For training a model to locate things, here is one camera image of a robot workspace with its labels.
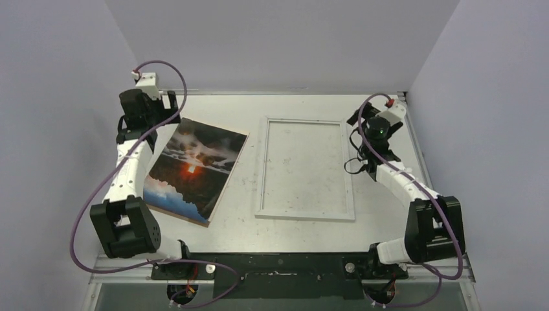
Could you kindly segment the sunset landscape photo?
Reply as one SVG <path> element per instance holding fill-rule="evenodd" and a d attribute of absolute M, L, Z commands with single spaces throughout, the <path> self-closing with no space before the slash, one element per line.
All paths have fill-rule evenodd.
<path fill-rule="evenodd" d="M 208 227 L 248 136 L 182 119 L 145 179 L 147 206 Z"/>

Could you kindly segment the white picture frame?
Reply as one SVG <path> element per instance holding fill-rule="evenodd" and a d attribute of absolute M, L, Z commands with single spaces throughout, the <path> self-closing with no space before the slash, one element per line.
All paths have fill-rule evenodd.
<path fill-rule="evenodd" d="M 353 222 L 348 130 L 341 120 L 264 117 L 257 144 L 256 218 Z"/>

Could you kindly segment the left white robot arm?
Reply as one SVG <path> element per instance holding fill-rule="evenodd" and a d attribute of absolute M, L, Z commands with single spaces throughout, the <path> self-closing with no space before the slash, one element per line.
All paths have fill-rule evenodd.
<path fill-rule="evenodd" d="M 169 107 L 141 89 L 119 95 L 123 116 L 117 126 L 117 171 L 101 203 L 89 215 L 105 254 L 111 258 L 145 258 L 168 261 L 168 271 L 177 279 L 187 278 L 193 261 L 185 256 L 182 240 L 162 236 L 161 228 L 144 201 L 144 182 L 152 159 L 158 124 L 180 121 L 176 95 L 167 93 Z"/>

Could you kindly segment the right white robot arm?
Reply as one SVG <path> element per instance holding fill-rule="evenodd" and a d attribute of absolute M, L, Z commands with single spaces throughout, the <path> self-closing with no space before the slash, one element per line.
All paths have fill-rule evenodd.
<path fill-rule="evenodd" d="M 392 264 L 421 264 L 460 257 L 465 252 L 461 205 L 454 196 L 442 196 L 419 182 L 390 149 L 389 139 L 403 126 L 407 109 L 390 100 L 380 111 L 367 102 L 348 120 L 363 133 L 355 149 L 363 162 L 361 172 L 384 185 L 408 210 L 403 237 L 375 244 L 366 260 L 367 272 L 381 278 Z"/>

